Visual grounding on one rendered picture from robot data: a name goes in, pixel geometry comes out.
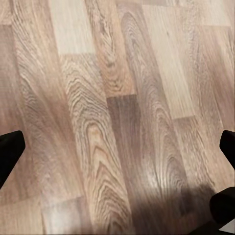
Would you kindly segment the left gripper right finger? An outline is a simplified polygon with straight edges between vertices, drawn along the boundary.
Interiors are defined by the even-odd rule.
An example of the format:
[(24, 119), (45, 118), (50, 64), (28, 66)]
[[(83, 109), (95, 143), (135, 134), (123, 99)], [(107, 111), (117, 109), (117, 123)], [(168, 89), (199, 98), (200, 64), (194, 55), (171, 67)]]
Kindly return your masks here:
[(219, 147), (235, 170), (235, 132), (224, 130)]

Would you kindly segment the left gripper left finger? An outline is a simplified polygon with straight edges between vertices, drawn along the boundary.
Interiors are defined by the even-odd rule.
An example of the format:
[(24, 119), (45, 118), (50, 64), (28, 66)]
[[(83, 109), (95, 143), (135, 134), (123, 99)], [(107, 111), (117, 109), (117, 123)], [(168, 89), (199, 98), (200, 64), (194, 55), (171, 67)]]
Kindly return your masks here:
[(0, 189), (24, 149), (24, 136), (20, 130), (0, 136)]

